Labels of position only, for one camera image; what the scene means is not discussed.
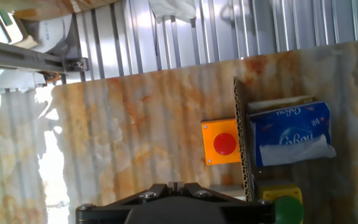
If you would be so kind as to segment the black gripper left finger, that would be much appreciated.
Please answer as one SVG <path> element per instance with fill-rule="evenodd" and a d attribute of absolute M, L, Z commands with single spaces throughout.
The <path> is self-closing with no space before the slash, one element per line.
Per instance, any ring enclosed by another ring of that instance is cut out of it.
<path fill-rule="evenodd" d="M 130 211 L 148 202 L 170 197 L 176 191 L 176 183 L 153 184 L 149 189 L 107 205 L 85 203 L 75 209 L 76 224 L 124 223 Z"/>

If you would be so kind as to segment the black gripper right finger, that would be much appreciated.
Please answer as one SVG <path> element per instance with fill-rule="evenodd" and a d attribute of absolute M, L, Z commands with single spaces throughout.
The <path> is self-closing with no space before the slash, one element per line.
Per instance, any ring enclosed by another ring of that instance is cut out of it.
<path fill-rule="evenodd" d="M 200 186 L 200 184 L 176 182 L 175 195 L 189 202 L 180 206 L 183 213 L 196 212 L 211 223 L 274 223 L 275 205 L 269 200 L 245 202 Z"/>

